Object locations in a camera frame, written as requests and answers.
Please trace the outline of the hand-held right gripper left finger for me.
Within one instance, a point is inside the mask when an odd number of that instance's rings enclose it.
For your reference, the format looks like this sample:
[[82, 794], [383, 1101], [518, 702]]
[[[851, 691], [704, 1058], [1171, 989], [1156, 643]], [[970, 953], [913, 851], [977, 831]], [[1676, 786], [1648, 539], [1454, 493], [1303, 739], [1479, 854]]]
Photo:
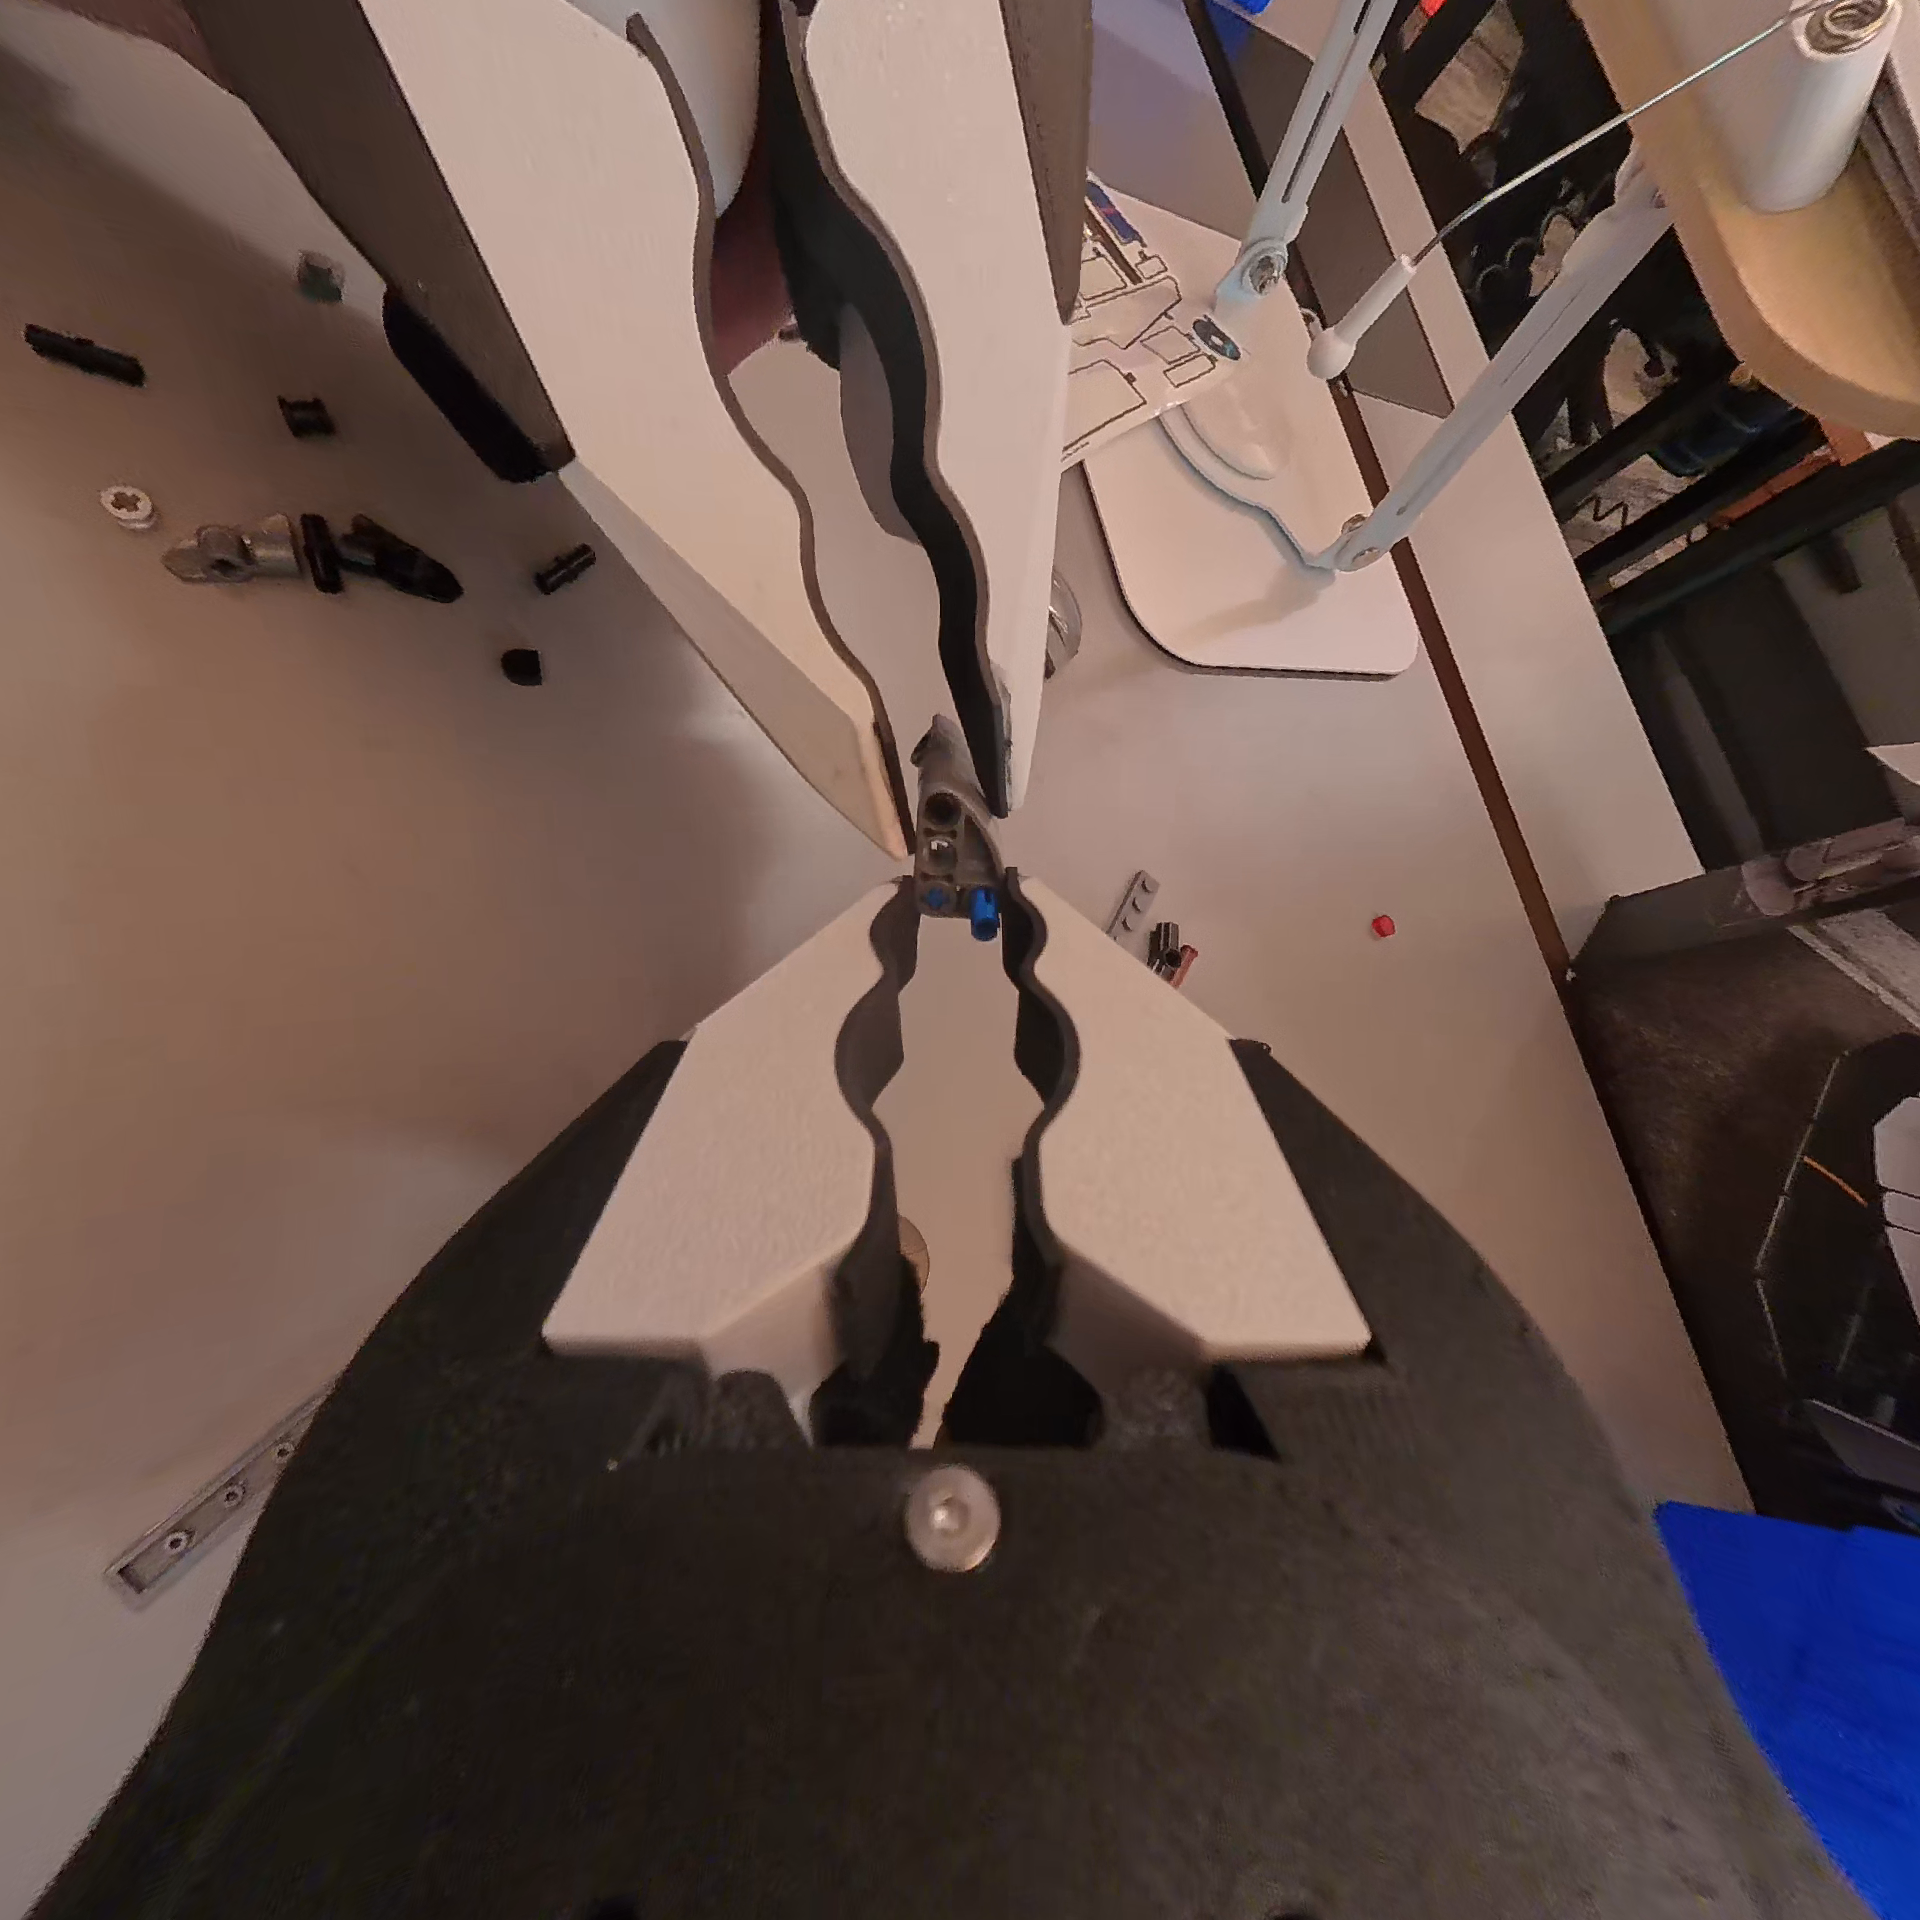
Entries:
[[913, 1441], [921, 1283], [876, 1104], [920, 930], [910, 882], [886, 882], [690, 1030], [550, 1351], [769, 1375], [817, 1441]]

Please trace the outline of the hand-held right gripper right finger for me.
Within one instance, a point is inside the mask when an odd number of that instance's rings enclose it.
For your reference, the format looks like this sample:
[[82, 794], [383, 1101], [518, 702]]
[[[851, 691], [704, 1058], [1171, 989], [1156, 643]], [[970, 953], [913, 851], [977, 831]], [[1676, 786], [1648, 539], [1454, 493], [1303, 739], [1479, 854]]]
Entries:
[[1009, 871], [1001, 962], [1038, 1098], [996, 1306], [996, 1438], [1094, 1441], [1122, 1391], [1375, 1342], [1231, 1032]]

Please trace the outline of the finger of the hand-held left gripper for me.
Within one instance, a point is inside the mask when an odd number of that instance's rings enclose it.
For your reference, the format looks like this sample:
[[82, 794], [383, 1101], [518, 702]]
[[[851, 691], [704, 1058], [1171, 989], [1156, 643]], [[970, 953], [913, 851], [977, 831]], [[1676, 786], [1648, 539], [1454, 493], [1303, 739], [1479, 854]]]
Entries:
[[713, 178], [654, 27], [363, 3], [572, 445], [561, 478], [796, 771], [889, 857], [907, 801], [811, 514], [713, 359]]
[[808, 343], [866, 386], [992, 813], [1041, 728], [1072, 294], [1072, 22], [1042, 3], [779, 3], [778, 202]]

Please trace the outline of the grey bent lego beam assembly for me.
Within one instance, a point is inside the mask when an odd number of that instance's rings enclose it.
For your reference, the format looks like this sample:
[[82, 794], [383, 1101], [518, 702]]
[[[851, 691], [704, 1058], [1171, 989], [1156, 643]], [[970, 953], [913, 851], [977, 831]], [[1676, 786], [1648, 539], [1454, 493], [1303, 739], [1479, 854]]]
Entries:
[[1004, 862], [994, 816], [975, 776], [961, 727], [938, 713], [913, 752], [920, 774], [914, 893], [927, 919], [970, 928], [970, 886], [990, 882], [1004, 899]]

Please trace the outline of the lego set box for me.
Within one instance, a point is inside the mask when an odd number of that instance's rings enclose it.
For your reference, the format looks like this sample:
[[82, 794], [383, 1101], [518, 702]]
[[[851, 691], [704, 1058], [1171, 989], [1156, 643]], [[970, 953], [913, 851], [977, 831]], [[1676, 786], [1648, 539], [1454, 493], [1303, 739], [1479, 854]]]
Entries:
[[1852, 1046], [1824, 1078], [1760, 1242], [1792, 1513], [1919, 1531], [1919, 1040]]

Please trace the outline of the white sticker sheet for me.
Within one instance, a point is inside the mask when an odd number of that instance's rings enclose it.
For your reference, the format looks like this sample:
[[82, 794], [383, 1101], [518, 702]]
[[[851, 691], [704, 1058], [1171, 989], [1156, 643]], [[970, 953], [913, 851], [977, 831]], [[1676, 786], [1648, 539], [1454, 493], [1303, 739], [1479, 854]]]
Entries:
[[1088, 176], [1064, 470], [1238, 369], [1242, 346], [1211, 305], [1233, 255], [1225, 234]]

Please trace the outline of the white book stand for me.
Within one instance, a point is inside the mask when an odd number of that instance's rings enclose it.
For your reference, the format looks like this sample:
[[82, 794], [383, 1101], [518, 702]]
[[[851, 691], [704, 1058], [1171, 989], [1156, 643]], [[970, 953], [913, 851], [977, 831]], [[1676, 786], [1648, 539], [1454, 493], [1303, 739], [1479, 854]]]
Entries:
[[1311, 219], [1334, 146], [1386, 34], [1392, 3], [1336, 3], [1290, 111], [1247, 234], [1184, 225], [1174, 243], [1182, 319], [1214, 354], [1195, 382], [1174, 386], [1153, 422], [1086, 445], [1083, 469], [1108, 539], [1121, 593], [1166, 653], [1234, 674], [1390, 678], [1414, 663], [1418, 637], [1398, 626], [1364, 570], [1506, 421], [1552, 359], [1600, 312], [1673, 225], [1682, 176], [1676, 161], [1633, 147], [1614, 202], [1574, 242], [1566, 263], [1521, 327], [1432, 432], [1404, 478], [1367, 514], [1361, 469], [1336, 407], [1336, 383], [1382, 321], [1464, 224], [1547, 174], [1561, 159], [1633, 126], [1699, 83], [1716, 83], [1759, 50], [1760, 80], [1743, 80], [1737, 185], [1760, 214], [1800, 213], [1833, 189], [1868, 121], [1892, 47], [1908, 39], [1903, 3], [1682, 3], [1705, 30], [1746, 22], [1740, 39], [1636, 106], [1576, 137], [1513, 183], [1489, 189], [1414, 253], [1392, 253], [1369, 287], [1330, 325], [1311, 327], [1290, 289], [1290, 261]]

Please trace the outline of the dark plastic crate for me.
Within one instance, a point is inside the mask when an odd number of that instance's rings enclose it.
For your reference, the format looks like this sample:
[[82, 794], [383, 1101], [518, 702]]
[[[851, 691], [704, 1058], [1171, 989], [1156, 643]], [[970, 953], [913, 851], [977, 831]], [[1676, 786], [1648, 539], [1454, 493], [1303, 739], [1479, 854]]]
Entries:
[[1919, 448], [1772, 475], [1746, 511], [1596, 599], [1627, 699], [1705, 871], [1915, 834]]

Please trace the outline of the blue storage bin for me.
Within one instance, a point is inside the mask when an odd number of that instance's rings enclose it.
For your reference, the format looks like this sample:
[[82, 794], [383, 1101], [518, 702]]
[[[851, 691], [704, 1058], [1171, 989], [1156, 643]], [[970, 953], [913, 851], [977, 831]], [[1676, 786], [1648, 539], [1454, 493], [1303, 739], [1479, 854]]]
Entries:
[[1750, 1731], [1876, 1915], [1919, 1915], [1919, 1539], [1667, 1501], [1656, 1523]]

